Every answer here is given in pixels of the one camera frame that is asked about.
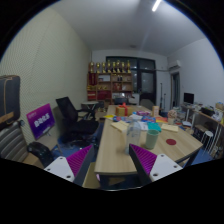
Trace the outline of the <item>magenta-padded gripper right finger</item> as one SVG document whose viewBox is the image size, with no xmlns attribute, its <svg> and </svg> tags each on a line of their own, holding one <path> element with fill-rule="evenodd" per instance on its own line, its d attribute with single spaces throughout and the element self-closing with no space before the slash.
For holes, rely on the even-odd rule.
<svg viewBox="0 0 224 224">
<path fill-rule="evenodd" d="M 129 155 L 134 162 L 143 186 L 182 169 L 165 154 L 155 155 L 137 145 L 129 145 Z"/>
</svg>

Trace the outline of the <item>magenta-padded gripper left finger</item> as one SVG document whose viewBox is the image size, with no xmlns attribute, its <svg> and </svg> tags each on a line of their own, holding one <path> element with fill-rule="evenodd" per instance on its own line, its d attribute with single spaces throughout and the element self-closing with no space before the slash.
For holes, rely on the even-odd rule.
<svg viewBox="0 0 224 224">
<path fill-rule="evenodd" d="M 94 157 L 94 147 L 89 145 L 68 157 L 59 156 L 45 171 L 81 186 Z"/>
</svg>

